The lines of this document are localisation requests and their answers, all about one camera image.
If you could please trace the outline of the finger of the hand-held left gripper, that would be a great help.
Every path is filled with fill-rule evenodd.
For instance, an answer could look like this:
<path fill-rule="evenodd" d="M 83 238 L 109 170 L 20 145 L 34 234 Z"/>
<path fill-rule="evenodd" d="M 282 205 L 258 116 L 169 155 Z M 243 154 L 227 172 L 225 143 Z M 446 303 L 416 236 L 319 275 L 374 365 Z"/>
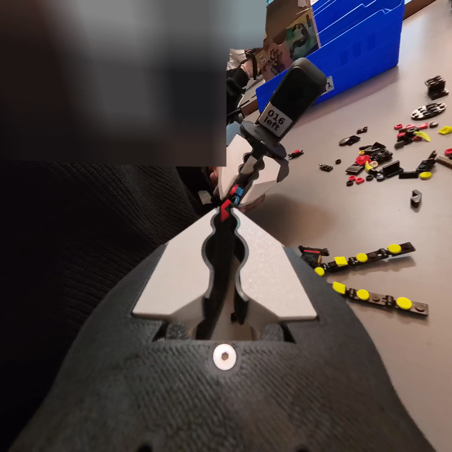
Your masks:
<path fill-rule="evenodd" d="M 240 169 L 245 164 L 244 157 L 252 152 L 248 141 L 236 134 L 226 147 L 226 165 L 218 167 L 218 181 L 213 193 L 213 202 L 218 204 L 229 198 L 234 185 L 244 189 L 243 196 L 247 193 L 251 183 L 252 173 L 241 173 Z"/>
<path fill-rule="evenodd" d="M 263 156 L 255 167 L 255 172 L 240 198 L 240 208 L 253 204 L 289 174 L 289 162 L 285 158 Z"/>

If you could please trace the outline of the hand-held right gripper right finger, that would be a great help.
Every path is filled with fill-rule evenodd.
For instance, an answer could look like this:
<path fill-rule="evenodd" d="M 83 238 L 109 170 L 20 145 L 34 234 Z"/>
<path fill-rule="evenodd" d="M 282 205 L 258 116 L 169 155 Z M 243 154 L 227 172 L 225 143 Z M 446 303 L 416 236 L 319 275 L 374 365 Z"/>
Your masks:
<path fill-rule="evenodd" d="M 238 209 L 230 281 L 230 340 L 258 340 L 266 326 L 317 321 L 285 246 Z"/>

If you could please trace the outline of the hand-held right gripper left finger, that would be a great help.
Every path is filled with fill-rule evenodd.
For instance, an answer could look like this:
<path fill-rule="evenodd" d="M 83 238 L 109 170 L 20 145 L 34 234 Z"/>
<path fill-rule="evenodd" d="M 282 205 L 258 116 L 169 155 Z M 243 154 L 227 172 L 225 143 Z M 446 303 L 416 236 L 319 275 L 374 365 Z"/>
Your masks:
<path fill-rule="evenodd" d="M 181 323 L 197 339 L 211 339 L 221 309 L 214 291 L 218 236 L 207 212 L 164 246 L 133 307 L 134 317 Z"/>

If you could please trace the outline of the black lego leg red clip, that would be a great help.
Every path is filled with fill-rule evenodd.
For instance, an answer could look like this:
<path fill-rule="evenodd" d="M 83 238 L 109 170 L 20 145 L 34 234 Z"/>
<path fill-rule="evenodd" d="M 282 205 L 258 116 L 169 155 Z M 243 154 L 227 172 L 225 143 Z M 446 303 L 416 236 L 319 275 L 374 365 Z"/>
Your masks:
<path fill-rule="evenodd" d="M 236 219 L 231 209 L 231 201 L 226 200 L 212 211 L 212 233 L 202 245 L 202 258 L 210 273 L 208 288 L 202 300 L 203 320 L 197 326 L 196 339 L 211 338 L 223 309 L 235 244 Z"/>

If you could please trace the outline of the black yellow lego spider model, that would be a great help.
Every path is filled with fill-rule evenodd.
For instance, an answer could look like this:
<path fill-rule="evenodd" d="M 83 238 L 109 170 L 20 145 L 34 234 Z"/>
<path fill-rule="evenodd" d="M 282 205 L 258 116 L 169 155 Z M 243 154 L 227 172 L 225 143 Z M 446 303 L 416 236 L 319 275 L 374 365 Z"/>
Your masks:
<path fill-rule="evenodd" d="M 324 263 L 323 257 L 328 257 L 330 252 L 327 248 L 314 248 L 308 246 L 298 246 L 301 259 L 304 260 L 320 277 L 326 277 L 328 274 L 361 268 L 380 261 L 385 261 L 392 257 L 399 257 L 405 254 L 415 252 L 415 247 L 410 242 L 402 244 L 391 244 L 386 248 L 379 248 L 369 253 L 358 253 L 355 256 L 344 257 L 336 256 L 331 262 Z M 365 289 L 355 289 L 343 283 L 334 281 L 329 283 L 331 288 L 343 298 L 365 303 L 380 308 L 403 312 L 405 314 L 417 315 L 428 318 L 429 307 L 425 303 L 412 301 L 407 297 L 393 297 Z"/>

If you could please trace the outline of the pile of loose lego pieces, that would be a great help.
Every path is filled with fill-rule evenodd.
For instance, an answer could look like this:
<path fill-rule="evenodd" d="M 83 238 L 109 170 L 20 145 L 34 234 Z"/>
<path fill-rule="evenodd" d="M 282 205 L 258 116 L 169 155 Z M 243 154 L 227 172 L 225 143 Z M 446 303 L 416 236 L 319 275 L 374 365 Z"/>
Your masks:
<path fill-rule="evenodd" d="M 429 103 L 416 108 L 410 115 L 411 123 L 396 124 L 393 129 L 397 131 L 394 150 L 400 150 L 415 142 L 431 142 L 431 136 L 427 132 L 430 129 L 438 129 L 441 136 L 451 135 L 451 127 L 439 128 L 439 123 L 434 121 L 447 109 L 447 105 L 442 101 L 449 95 L 446 88 L 446 80 L 441 75 L 428 78 L 424 82 Z M 399 161 L 393 159 L 393 152 L 384 144 L 375 142 L 371 145 L 359 147 L 359 153 L 352 165 L 346 169 L 348 180 L 346 185 L 362 184 L 365 181 L 375 179 L 378 182 L 397 176 L 399 179 L 426 180 L 432 176 L 432 169 L 439 163 L 451 169 L 452 156 L 451 148 L 438 155 L 437 151 L 432 151 L 429 156 L 422 160 L 415 170 L 407 171 L 400 166 Z"/>

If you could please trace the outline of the printed cardboard box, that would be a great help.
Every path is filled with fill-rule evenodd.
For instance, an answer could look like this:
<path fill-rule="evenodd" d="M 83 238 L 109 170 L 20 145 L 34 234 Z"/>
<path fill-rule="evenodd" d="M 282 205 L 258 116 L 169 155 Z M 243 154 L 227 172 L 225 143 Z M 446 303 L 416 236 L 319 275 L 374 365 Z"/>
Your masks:
<path fill-rule="evenodd" d="M 284 72 L 297 59 L 320 48 L 312 1 L 267 1 L 262 64 L 266 81 Z"/>

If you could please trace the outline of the blue plastic bin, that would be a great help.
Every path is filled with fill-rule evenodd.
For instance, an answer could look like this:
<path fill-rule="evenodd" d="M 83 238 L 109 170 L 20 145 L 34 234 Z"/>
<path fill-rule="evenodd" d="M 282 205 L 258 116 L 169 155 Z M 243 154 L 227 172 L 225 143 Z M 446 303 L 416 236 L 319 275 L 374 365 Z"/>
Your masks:
<path fill-rule="evenodd" d="M 317 1 L 313 5 L 314 20 L 318 31 L 345 18 L 345 24 L 363 21 L 382 10 L 384 13 L 402 5 L 402 0 L 331 0 Z"/>
<path fill-rule="evenodd" d="M 380 10 L 351 25 L 342 18 L 318 31 L 320 48 L 307 58 L 326 75 L 327 85 L 316 103 L 398 64 L 404 10 L 405 5 L 386 13 Z"/>

